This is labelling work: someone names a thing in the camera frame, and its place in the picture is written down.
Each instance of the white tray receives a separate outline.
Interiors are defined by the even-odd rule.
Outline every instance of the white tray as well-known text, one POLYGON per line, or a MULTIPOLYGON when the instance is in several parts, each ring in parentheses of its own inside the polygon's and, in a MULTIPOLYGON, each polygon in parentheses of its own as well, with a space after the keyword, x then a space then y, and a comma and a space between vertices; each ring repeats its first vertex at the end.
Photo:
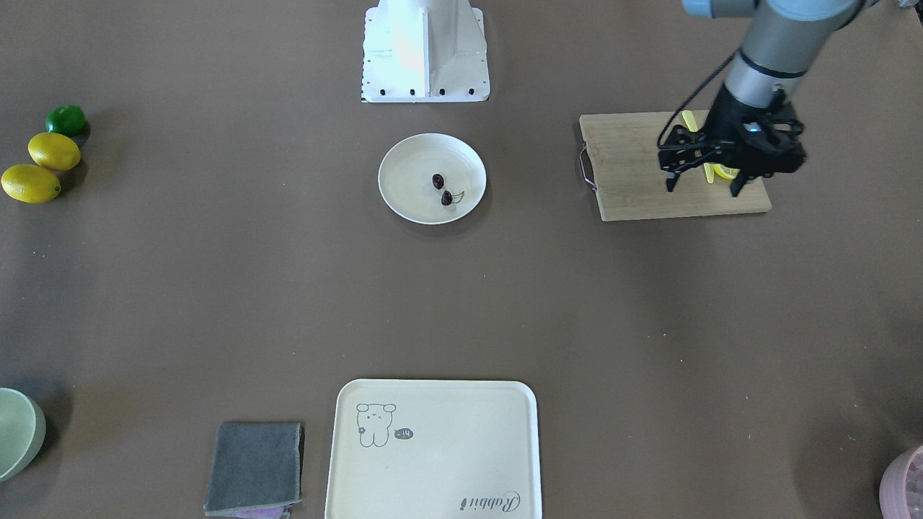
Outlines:
POLYGON ((535 395, 511 381, 346 384, 325 517, 541 518, 535 395))
POLYGON ((464 141, 441 133, 422 133, 394 145, 378 168, 378 191, 394 212, 427 225, 449 223, 471 212, 487 188, 487 171, 477 151, 464 141), (458 203, 444 206, 433 174, 445 177, 458 203))

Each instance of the green bowl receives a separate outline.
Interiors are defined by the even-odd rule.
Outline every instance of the green bowl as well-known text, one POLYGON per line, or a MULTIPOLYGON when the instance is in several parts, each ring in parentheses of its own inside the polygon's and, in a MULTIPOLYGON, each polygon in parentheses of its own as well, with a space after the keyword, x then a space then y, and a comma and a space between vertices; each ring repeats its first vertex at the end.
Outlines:
POLYGON ((45 415, 28 396, 0 388, 0 482, 26 468, 45 441, 45 415))

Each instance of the wooden cutting board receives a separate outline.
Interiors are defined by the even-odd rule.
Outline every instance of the wooden cutting board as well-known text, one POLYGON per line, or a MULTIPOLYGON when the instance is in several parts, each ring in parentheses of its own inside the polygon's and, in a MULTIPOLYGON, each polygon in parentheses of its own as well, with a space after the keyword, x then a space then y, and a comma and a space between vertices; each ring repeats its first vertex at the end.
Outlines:
MULTIPOLYGON (((693 113, 700 125, 705 122, 707 112, 693 113)), ((683 173, 676 189, 667 193, 656 141, 671 114, 581 115, 581 133, 604 222, 767 212, 772 208, 761 178, 732 198, 730 180, 716 176, 714 184, 709 184, 700 167, 683 173)), ((682 124, 679 116, 677 121, 673 124, 682 124)))

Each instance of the cartoon bear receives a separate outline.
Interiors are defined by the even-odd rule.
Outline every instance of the cartoon bear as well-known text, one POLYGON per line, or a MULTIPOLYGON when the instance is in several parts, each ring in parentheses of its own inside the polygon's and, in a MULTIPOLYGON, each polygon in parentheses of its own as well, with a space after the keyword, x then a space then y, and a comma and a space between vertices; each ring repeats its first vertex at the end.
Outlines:
POLYGON ((394 420, 395 404, 359 404, 355 421, 359 426, 359 443, 363 447, 384 447, 388 443, 389 428, 394 420))

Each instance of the metal handle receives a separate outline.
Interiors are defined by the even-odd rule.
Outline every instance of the metal handle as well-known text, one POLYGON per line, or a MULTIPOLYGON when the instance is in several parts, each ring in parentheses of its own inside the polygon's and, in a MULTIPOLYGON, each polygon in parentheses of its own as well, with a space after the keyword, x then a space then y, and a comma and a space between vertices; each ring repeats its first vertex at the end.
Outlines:
POLYGON ((583 165, 583 155, 586 155, 587 160, 590 160, 590 153, 586 149, 586 142, 583 143, 583 148, 581 148, 580 153, 577 154, 577 161, 580 163, 580 171, 583 173, 583 182, 589 184, 590 189, 592 189, 593 193, 595 193, 596 183, 586 174, 586 167, 583 165))

